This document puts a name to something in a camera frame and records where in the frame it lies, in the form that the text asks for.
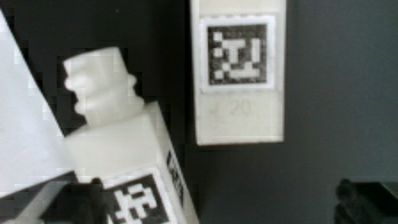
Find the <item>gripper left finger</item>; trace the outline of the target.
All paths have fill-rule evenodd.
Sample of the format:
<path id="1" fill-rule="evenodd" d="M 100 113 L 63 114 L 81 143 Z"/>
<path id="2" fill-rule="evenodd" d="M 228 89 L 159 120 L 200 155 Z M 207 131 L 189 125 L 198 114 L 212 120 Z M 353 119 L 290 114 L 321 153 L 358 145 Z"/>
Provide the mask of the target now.
<path id="1" fill-rule="evenodd" d="M 11 224 L 106 224 L 102 184 L 51 182 Z"/>

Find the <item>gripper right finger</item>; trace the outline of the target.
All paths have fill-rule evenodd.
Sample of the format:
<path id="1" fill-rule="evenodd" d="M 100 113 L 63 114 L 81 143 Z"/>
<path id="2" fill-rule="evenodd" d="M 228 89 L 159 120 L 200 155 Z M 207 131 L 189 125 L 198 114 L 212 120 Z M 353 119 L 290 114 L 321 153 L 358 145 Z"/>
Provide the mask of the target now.
<path id="1" fill-rule="evenodd" d="M 349 179 L 340 181 L 337 197 L 335 224 L 398 224 L 398 218 L 390 218 L 383 214 Z"/>

